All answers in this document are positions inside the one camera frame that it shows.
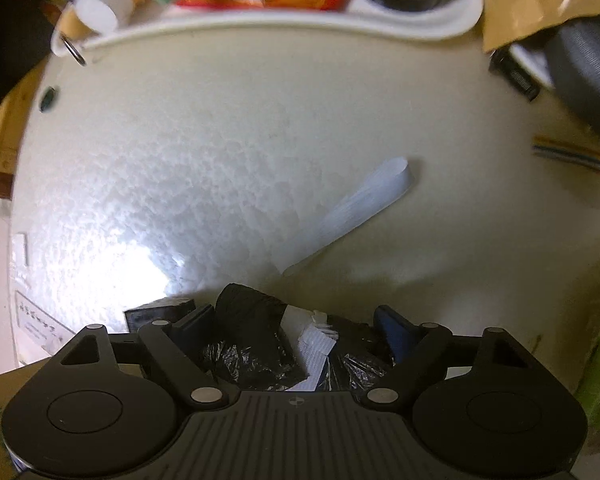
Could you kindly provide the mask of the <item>tan leather keychain pouch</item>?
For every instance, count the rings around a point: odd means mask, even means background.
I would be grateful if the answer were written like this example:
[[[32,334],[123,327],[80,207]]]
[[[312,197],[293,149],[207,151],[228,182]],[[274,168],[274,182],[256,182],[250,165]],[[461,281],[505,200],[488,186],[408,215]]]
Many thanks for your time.
[[[50,40],[50,50],[58,58],[68,56],[79,66],[86,65],[82,53],[84,41],[96,37],[94,30],[87,27],[76,14],[72,3],[68,3],[61,11]]]

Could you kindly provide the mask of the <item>black plastic bag roll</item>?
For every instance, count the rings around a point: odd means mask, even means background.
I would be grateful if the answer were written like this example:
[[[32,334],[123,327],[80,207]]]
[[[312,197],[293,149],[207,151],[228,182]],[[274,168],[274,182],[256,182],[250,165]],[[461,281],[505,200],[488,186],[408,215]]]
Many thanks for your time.
[[[204,336],[204,367],[242,390],[364,391],[394,365],[377,328],[239,284],[222,290]]]

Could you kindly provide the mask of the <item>white paper strip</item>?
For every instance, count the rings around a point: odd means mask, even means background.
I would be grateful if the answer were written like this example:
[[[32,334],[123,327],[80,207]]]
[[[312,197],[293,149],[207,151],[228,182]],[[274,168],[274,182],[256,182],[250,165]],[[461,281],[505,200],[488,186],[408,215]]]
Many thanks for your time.
[[[385,160],[365,177],[356,190],[344,196],[324,216],[307,223],[272,252],[277,271],[284,274],[362,226],[400,200],[414,181],[405,157]]]

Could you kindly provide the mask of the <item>white capped pill bottle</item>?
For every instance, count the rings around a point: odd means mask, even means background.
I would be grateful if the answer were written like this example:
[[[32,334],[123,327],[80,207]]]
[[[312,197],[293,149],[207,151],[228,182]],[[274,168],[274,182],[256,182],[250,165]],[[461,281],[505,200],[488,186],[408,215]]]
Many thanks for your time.
[[[108,35],[129,23],[133,0],[74,0],[78,19],[93,32]]]

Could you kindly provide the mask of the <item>grey zippered hard case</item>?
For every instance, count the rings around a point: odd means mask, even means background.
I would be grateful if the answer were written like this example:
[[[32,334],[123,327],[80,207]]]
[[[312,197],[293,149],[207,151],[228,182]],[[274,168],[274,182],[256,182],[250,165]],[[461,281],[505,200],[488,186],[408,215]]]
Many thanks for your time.
[[[560,25],[544,53],[555,93],[600,136],[600,15]]]

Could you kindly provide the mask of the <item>white plastic tray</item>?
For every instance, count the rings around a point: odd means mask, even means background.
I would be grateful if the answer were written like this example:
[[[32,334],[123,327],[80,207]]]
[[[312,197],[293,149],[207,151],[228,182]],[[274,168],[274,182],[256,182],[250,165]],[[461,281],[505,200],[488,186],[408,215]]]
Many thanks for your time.
[[[58,58],[63,58],[72,52],[80,54],[126,40],[183,30],[253,26],[321,28],[407,41],[441,41],[469,32],[478,23],[482,11],[483,0],[451,0],[424,13],[389,11],[366,0],[351,0],[344,12],[178,12],[171,8],[159,14],[158,18],[132,24],[110,35],[84,40],[62,41],[60,31],[55,30],[50,50]]]

